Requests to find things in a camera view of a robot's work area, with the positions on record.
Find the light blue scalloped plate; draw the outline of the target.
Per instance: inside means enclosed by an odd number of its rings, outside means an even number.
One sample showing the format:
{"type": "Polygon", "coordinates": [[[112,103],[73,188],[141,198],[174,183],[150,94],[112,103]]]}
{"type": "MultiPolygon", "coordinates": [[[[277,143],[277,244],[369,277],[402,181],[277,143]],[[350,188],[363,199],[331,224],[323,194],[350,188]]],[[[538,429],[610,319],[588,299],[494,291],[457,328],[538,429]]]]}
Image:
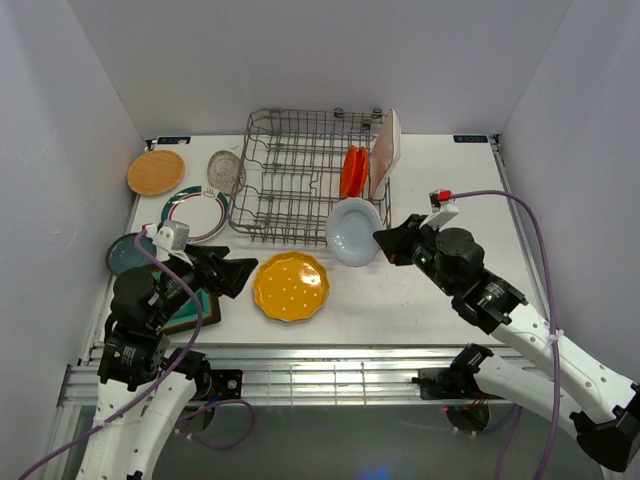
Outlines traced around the light blue scalloped plate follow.
{"type": "Polygon", "coordinates": [[[381,217],[372,203],[361,198],[339,201],[326,222],[326,243],[342,265],[362,267],[372,262],[380,247],[373,237],[382,230],[381,217]]]}

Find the yellow dotted scalloped plate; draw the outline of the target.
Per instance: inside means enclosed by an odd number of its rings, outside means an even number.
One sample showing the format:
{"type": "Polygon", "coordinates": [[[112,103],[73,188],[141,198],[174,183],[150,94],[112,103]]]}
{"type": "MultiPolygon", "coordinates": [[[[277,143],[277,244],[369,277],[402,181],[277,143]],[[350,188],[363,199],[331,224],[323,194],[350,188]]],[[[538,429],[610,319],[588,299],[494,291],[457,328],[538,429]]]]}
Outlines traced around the yellow dotted scalloped plate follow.
{"type": "Polygon", "coordinates": [[[325,305],[330,282],[314,256],[290,251],[259,266],[253,291],[256,305],[268,318],[294,323],[310,319],[325,305]]]}

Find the orange round plate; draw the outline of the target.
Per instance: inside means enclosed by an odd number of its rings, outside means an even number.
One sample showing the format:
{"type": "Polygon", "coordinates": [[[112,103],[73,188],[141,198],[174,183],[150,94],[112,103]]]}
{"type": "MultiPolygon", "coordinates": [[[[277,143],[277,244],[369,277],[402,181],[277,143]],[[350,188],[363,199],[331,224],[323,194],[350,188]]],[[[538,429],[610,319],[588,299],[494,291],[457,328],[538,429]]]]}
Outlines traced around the orange round plate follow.
{"type": "Polygon", "coordinates": [[[340,179],[340,196],[348,198],[357,180],[358,175],[358,148],[350,146],[343,162],[340,179]]]}
{"type": "Polygon", "coordinates": [[[360,147],[358,149],[358,159],[360,160],[361,165],[361,175],[357,184],[356,195],[361,196],[369,175],[369,152],[365,147],[360,147]]]}

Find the white rectangular plate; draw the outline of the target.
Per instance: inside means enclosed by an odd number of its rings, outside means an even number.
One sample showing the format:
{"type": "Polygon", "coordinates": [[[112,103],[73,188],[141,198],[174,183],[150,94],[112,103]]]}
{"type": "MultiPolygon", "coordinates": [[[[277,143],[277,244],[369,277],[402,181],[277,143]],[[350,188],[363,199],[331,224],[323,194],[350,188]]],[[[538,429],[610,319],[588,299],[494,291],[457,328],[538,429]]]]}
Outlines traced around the white rectangular plate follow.
{"type": "Polygon", "coordinates": [[[390,109],[369,155],[370,198],[383,195],[385,183],[401,157],[400,143],[401,124],[396,111],[390,109]]]}

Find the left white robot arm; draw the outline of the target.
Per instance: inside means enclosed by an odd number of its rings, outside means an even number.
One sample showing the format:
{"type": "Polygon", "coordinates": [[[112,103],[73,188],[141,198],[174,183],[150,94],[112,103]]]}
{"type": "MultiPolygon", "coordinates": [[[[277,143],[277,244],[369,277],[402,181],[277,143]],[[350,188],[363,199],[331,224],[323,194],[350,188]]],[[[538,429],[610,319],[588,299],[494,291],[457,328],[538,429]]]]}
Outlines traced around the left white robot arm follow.
{"type": "Polygon", "coordinates": [[[213,398],[218,376],[206,356],[170,351],[163,328],[203,291],[236,298],[256,269],[255,258],[231,259],[226,247],[189,246],[155,275],[141,266],[113,286],[105,345],[98,369],[94,434],[80,479],[148,479],[184,407],[213,398]]]}

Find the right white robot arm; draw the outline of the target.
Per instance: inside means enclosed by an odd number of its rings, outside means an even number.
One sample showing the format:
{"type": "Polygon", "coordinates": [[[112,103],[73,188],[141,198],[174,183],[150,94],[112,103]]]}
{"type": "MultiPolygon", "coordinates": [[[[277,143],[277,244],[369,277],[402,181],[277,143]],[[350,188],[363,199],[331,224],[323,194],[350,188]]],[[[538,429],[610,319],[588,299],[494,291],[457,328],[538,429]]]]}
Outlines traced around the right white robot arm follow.
{"type": "Polygon", "coordinates": [[[373,235],[389,262],[414,265],[466,322],[518,351],[560,382],[572,399],[568,419],[582,450],[601,466],[624,472],[639,450],[639,385],[559,332],[525,296],[484,265],[484,249],[461,228],[434,229],[410,216],[373,235]]]}

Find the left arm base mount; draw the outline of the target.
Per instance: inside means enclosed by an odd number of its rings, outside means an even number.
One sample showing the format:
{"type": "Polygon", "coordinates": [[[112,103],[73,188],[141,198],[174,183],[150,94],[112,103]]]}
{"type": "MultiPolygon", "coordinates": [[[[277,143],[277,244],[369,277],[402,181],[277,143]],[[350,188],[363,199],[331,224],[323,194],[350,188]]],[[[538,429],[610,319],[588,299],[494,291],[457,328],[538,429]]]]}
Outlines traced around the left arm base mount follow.
{"type": "Polygon", "coordinates": [[[203,370],[195,374],[192,401],[229,400],[242,397],[244,372],[239,369],[203,370]]]}

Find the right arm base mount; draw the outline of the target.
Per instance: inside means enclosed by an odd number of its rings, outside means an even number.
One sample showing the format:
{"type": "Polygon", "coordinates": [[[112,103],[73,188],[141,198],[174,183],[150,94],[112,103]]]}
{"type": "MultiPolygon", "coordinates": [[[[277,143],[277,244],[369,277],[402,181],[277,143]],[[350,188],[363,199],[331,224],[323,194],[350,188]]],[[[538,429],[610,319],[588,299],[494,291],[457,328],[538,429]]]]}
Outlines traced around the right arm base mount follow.
{"type": "Polygon", "coordinates": [[[419,369],[411,382],[419,387],[419,395],[428,399],[475,399],[480,389],[473,376],[452,368],[436,371],[419,369]]]}

